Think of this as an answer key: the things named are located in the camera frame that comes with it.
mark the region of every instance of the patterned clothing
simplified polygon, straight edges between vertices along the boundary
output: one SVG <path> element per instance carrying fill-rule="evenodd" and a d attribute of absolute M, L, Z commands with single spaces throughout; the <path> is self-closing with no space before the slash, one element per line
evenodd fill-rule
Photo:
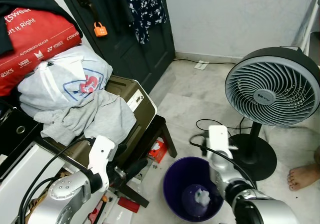
<path fill-rule="evenodd" d="M 134 28 L 139 43 L 149 41 L 148 28 L 167 20 L 161 0 L 127 0 L 134 21 L 130 24 Z"/>

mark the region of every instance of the white plastic bag with logo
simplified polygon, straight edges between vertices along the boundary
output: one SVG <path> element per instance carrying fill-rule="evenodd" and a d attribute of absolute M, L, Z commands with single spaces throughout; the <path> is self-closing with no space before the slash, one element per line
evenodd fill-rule
<path fill-rule="evenodd" d="M 39 111 L 75 106 L 102 90 L 112 67 L 86 46 L 80 45 L 42 61 L 19 85 L 22 109 L 34 117 Z"/>

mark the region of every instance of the black fan stand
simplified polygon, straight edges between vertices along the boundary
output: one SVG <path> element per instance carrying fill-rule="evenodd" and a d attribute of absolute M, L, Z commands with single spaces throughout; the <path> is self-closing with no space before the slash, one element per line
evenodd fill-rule
<path fill-rule="evenodd" d="M 234 161 L 254 180 L 264 180 L 271 176 L 277 166 L 277 156 L 265 140 L 259 138 L 261 124 L 254 122 L 250 134 L 230 137 L 230 143 L 238 148 L 232 150 Z"/>

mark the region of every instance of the black cloth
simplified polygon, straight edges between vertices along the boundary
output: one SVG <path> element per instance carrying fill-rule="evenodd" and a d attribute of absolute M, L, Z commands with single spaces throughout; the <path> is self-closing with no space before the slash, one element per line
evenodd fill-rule
<path fill-rule="evenodd" d="M 149 41 L 148 28 L 167 20 L 162 0 L 127 0 L 134 21 L 131 24 L 139 43 Z"/>
<path fill-rule="evenodd" d="M 60 15 L 72 23 L 79 32 L 80 37 L 83 37 L 82 31 L 76 21 L 54 0 L 0 0 L 0 55 L 13 50 L 4 17 L 9 15 L 15 8 L 43 10 Z"/>

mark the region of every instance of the fan base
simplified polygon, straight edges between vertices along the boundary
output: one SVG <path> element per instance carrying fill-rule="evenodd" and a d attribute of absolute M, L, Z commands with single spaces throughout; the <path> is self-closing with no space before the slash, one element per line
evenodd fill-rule
<path fill-rule="evenodd" d="M 231 151 L 233 159 L 252 180 L 267 179 L 277 167 L 276 153 L 268 142 L 259 137 L 252 146 L 249 146 L 249 136 L 249 134 L 238 134 L 230 137 L 230 143 L 238 148 Z"/>

